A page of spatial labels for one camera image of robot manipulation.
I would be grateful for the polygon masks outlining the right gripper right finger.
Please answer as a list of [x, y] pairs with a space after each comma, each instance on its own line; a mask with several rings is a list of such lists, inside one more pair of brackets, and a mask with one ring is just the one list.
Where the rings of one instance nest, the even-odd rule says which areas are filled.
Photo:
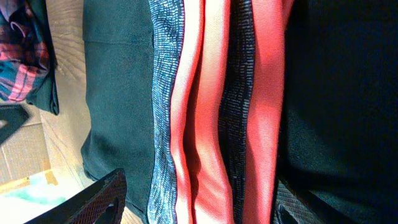
[[285, 179], [275, 182], [273, 206], [273, 224], [354, 223], [314, 194], [295, 189]]

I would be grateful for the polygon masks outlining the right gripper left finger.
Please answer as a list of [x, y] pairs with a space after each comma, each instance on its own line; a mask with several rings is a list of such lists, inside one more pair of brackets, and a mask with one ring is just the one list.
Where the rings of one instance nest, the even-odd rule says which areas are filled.
[[124, 170], [115, 169], [27, 224], [120, 224], [126, 192]]

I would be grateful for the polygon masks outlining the black leggings with red waistband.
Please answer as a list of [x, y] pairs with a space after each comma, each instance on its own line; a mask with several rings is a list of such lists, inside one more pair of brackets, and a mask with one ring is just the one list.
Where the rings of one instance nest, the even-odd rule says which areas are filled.
[[397, 2], [85, 1], [88, 178], [144, 223], [272, 223], [285, 179], [397, 222]]

